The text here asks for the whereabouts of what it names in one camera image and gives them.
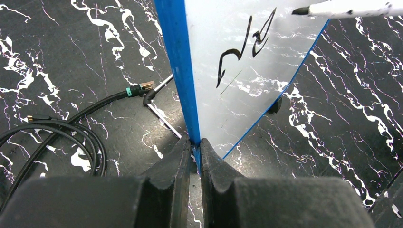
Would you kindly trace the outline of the black white marker pen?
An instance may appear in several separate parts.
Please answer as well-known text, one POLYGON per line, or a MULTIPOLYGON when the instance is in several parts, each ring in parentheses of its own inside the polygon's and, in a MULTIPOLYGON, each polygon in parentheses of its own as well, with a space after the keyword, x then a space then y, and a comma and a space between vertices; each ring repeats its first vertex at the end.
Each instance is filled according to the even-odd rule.
POLYGON ((291 14, 321 16, 328 19, 401 16, 403 2, 401 0, 329 0, 294 9, 291 14))

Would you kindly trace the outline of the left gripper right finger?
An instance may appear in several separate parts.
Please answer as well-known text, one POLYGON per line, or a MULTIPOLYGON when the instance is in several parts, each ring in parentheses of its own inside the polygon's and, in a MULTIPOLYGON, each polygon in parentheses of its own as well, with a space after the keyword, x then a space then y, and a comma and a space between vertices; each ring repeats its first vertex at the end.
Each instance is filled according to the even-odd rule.
POLYGON ((247 178, 200 143, 207 228, 372 228, 352 187, 340 178, 247 178))

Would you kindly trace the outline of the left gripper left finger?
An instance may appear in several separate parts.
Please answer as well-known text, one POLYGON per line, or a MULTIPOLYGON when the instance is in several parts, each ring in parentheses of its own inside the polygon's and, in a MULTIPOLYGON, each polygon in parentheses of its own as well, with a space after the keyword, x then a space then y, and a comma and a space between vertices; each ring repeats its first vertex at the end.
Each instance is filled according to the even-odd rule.
POLYGON ((3 228, 184 228, 191 142, 139 176, 52 177, 25 182, 1 214, 3 228))

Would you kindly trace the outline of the blue framed whiteboard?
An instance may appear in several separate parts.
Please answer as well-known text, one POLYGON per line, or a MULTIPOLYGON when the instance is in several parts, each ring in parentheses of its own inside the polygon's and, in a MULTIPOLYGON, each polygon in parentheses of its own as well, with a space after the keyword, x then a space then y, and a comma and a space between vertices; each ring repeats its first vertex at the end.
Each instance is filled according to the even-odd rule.
POLYGON ((156 0, 195 158, 225 158, 288 89, 327 26, 311 0, 156 0))

